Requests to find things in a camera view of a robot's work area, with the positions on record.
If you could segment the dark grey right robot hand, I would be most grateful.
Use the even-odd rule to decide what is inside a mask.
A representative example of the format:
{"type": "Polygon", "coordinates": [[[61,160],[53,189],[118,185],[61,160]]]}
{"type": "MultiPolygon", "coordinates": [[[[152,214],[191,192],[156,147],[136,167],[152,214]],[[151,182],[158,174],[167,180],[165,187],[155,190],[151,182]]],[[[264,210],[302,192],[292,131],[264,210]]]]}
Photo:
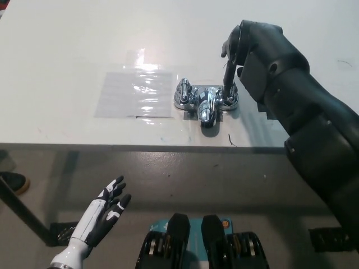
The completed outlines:
{"type": "Polygon", "coordinates": [[[243,67],[240,81],[250,96],[262,103],[266,88],[281,73],[300,69],[308,73],[305,56],[284,36],[280,26],[243,20],[222,45],[221,57],[230,66],[243,67]]]}

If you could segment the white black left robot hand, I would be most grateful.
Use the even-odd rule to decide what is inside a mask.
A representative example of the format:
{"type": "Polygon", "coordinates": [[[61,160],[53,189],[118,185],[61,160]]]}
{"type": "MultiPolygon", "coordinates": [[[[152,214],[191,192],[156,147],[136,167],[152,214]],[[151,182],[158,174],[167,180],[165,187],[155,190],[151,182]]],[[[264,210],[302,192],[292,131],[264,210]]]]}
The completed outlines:
{"type": "Polygon", "coordinates": [[[116,224],[131,195],[121,195],[124,176],[111,181],[87,207],[76,225],[68,246],[51,261],[50,268],[83,268],[84,260],[116,224]]]}

